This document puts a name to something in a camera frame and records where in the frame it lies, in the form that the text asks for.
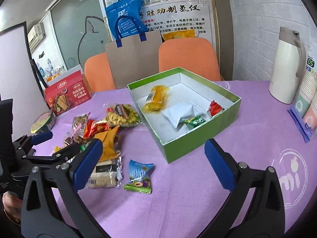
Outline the person's left hand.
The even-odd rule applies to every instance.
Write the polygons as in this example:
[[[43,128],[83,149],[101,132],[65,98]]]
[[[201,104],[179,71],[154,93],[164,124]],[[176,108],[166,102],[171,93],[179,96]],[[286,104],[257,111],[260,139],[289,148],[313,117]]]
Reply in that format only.
[[[21,219],[22,200],[16,197],[12,192],[3,194],[4,210],[10,218],[14,221]]]

